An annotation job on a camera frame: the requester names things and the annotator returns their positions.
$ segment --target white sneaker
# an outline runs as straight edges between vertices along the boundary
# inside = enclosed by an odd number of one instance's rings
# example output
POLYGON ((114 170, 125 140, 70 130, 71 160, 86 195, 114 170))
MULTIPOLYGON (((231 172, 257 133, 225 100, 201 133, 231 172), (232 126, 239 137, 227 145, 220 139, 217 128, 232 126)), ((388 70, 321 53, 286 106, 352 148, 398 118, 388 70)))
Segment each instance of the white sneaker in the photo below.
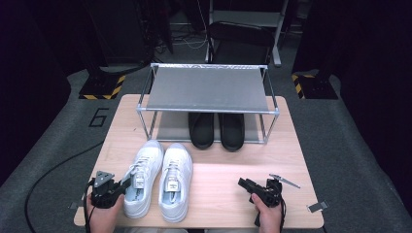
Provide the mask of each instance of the white sneaker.
POLYGON ((130 187, 124 195, 124 213, 128 217, 143 217, 151 205, 152 187, 163 161, 163 147, 156 140, 149 140, 139 149, 133 164, 121 183, 130 178, 130 187))
POLYGON ((182 144, 172 144, 163 159, 158 205, 169 222, 182 221, 188 213, 193 164, 182 144))

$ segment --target white sticker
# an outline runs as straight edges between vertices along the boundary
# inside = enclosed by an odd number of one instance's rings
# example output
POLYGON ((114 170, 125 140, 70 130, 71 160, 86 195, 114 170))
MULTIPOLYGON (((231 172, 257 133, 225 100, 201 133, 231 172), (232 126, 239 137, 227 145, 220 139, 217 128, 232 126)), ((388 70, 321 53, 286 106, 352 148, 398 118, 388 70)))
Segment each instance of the white sticker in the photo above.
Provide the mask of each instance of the white sticker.
POLYGON ((176 178, 171 177, 168 179, 166 184, 166 191, 180 191, 179 182, 176 178))
POLYGON ((144 188, 145 187, 145 179, 143 179, 142 176, 135 176, 134 179, 134 184, 133 184, 134 188, 144 188))

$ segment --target black slipper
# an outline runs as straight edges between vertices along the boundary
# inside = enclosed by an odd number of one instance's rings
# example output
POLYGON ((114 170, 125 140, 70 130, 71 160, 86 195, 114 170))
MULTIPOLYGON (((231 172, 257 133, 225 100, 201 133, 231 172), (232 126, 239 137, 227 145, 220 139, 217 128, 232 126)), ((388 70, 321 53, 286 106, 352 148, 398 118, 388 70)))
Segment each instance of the black slipper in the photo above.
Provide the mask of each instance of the black slipper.
POLYGON ((222 146, 231 151, 242 148, 245 142, 245 117, 243 114, 218 114, 222 146))
POLYGON ((189 134, 193 145, 207 149, 215 140, 213 113, 189 113, 189 134))

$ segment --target shoelace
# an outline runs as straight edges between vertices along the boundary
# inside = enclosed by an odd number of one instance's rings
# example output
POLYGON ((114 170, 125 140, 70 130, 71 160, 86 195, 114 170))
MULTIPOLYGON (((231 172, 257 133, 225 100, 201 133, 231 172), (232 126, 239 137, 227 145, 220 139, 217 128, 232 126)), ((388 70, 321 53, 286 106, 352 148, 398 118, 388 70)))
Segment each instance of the shoelace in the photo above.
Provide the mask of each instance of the shoelace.
POLYGON ((175 159, 171 160, 169 165, 166 167, 167 171, 167 177, 166 177, 166 191, 170 191, 170 196, 169 196, 169 201, 170 203, 175 203, 177 199, 176 192, 180 191, 180 184, 178 182, 178 172, 180 171, 179 169, 180 165, 180 160, 175 159))
POLYGON ((136 163, 129 166, 130 176, 134 176, 132 185, 134 188, 144 188, 145 185, 145 177, 147 177, 148 173, 148 164, 150 161, 150 157, 147 155, 142 154, 136 163))

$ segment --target human hand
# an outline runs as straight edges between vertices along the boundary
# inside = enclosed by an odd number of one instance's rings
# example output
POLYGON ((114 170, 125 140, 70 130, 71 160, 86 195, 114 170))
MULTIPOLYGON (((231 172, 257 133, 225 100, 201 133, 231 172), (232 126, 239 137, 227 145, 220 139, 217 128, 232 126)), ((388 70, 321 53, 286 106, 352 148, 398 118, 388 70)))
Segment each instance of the human hand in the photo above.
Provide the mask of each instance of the human hand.
POLYGON ((280 233, 282 221, 282 206, 269 208, 263 201, 252 193, 252 200, 255 203, 256 209, 260 212, 260 228, 259 233, 280 233))
POLYGON ((91 233, 113 233, 116 227, 116 217, 123 207, 123 201, 124 195, 121 194, 113 207, 109 209, 94 208, 91 205, 91 194, 89 194, 86 204, 91 233))

